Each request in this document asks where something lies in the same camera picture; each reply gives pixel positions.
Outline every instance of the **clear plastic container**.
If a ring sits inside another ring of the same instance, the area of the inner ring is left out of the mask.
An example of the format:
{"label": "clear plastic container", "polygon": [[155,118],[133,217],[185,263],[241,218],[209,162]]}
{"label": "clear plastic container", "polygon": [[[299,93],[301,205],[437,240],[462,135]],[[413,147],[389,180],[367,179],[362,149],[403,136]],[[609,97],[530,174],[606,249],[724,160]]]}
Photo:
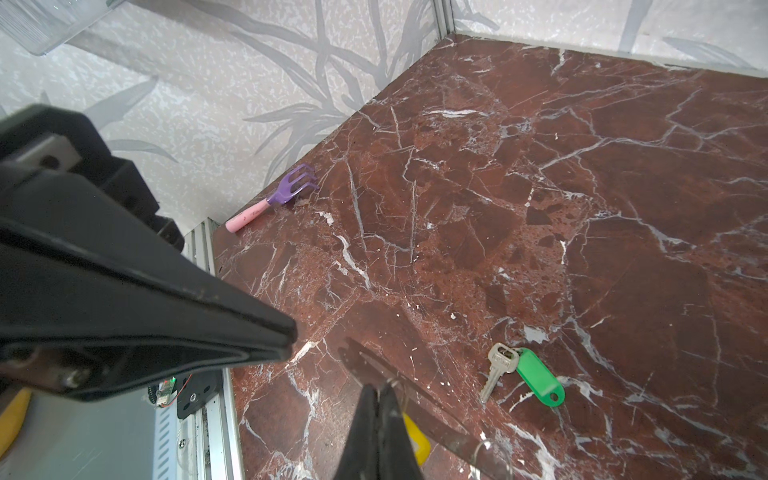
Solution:
{"label": "clear plastic container", "polygon": [[0,28],[33,55],[74,37],[124,0],[0,0]]}

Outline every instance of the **red marble tabletop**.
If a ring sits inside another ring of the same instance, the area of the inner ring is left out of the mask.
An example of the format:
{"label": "red marble tabletop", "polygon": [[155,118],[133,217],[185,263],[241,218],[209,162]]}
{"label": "red marble tabletop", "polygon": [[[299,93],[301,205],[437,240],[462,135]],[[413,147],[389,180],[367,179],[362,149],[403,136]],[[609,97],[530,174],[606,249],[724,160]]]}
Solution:
{"label": "red marble tabletop", "polygon": [[[214,234],[300,329],[235,370],[248,478],[333,477],[347,337],[518,478],[768,478],[767,80],[449,38],[303,161],[319,193]],[[482,405],[495,342],[564,404],[513,373]],[[470,470],[436,446],[424,473]]]}

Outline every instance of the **floral wallpaper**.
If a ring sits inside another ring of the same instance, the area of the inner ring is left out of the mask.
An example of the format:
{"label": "floral wallpaper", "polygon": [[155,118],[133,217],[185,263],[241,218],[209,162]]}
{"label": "floral wallpaper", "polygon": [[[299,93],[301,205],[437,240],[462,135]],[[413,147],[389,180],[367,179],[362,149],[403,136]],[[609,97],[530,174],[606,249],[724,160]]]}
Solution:
{"label": "floral wallpaper", "polygon": [[768,75],[764,0],[451,0],[456,31]]}
{"label": "floral wallpaper", "polygon": [[0,34],[0,116],[83,111],[188,231],[225,221],[437,40],[431,0],[134,0],[44,57]]}

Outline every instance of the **green key tag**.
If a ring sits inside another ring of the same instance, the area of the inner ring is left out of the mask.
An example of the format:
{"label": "green key tag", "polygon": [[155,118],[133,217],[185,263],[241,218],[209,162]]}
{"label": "green key tag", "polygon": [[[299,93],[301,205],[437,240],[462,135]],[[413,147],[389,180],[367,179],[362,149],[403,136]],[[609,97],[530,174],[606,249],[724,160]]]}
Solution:
{"label": "green key tag", "polygon": [[565,389],[544,363],[529,349],[515,349],[520,354],[517,372],[546,406],[556,407],[565,400]]}

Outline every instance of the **silver key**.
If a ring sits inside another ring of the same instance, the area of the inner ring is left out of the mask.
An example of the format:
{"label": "silver key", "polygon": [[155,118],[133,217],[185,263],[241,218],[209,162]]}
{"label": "silver key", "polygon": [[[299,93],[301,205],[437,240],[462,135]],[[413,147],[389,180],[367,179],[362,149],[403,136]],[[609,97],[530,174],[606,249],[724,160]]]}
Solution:
{"label": "silver key", "polygon": [[491,373],[488,375],[485,387],[480,392],[480,401],[483,403],[486,403],[491,397],[491,392],[502,375],[514,372],[520,363],[518,353],[504,343],[495,344],[488,352],[488,359],[491,360]]}

